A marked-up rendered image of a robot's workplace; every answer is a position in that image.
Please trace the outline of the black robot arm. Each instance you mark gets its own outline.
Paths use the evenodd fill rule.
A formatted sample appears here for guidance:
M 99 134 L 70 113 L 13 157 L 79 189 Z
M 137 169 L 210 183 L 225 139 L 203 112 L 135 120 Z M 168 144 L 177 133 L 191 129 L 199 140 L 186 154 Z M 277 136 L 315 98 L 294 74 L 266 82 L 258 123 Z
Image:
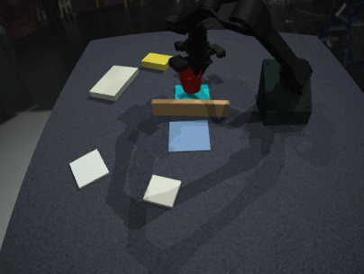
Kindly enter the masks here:
M 217 15 L 222 4 L 237 2 L 228 20 Z M 206 41 L 207 30 L 214 25 L 206 18 L 215 18 L 226 29 L 254 36 L 280 64 L 281 90 L 303 96 L 313 70 L 306 59 L 298 58 L 272 26 L 270 11 L 262 0 L 200 0 L 185 5 L 181 12 L 165 19 L 167 30 L 187 35 L 191 41 Z M 205 21 L 203 21 L 205 20 Z

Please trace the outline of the yellow block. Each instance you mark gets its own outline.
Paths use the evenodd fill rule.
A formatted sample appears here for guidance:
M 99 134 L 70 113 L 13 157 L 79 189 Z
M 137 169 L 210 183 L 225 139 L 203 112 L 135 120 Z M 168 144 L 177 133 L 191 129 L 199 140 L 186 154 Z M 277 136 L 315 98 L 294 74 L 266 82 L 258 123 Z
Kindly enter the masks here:
M 168 64 L 168 60 L 173 56 L 165 56 L 157 53 L 150 53 L 147 55 L 142 61 L 141 64 L 143 67 L 150 69 L 161 69 L 167 70 L 170 65 Z

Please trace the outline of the tan wooden bar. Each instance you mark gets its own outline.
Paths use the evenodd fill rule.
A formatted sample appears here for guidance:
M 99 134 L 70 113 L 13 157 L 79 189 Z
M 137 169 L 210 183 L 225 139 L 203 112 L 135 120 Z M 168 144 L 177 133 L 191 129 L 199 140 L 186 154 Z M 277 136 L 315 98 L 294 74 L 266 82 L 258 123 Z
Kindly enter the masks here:
M 228 116 L 229 100 L 152 99 L 153 115 Z

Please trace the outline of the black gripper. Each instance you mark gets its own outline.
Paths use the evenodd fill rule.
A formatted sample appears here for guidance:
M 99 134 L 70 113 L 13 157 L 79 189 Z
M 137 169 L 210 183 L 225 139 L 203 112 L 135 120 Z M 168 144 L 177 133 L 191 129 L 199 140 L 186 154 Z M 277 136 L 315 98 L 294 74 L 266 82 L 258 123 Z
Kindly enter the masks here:
M 176 55 L 168 60 L 168 64 L 177 72 L 182 72 L 191 67 L 195 77 L 199 75 L 200 69 L 202 75 L 208 69 L 209 64 L 213 63 L 210 56 L 216 54 L 218 59 L 225 57 L 225 49 L 217 43 L 209 45 L 209 41 L 191 41 L 187 39 L 189 56 L 182 57 Z M 208 46 L 207 46 L 208 45 Z M 198 63 L 197 63 L 198 62 Z

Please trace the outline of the pale cream flat block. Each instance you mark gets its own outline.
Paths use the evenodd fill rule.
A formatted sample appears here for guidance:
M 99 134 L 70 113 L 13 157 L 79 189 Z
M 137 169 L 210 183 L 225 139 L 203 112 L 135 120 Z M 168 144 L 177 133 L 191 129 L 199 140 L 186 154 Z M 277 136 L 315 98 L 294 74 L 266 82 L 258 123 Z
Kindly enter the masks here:
M 120 94 L 132 83 L 139 73 L 138 68 L 113 66 L 91 88 L 90 95 L 105 100 L 117 101 Z

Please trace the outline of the pale cream flat square tile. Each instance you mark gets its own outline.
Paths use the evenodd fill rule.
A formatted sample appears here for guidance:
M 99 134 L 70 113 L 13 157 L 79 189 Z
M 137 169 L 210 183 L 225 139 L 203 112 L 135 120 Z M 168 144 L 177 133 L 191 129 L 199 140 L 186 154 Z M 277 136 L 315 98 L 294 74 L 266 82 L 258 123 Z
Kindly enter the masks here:
M 181 181 L 179 180 L 153 175 L 143 201 L 173 207 L 180 186 Z

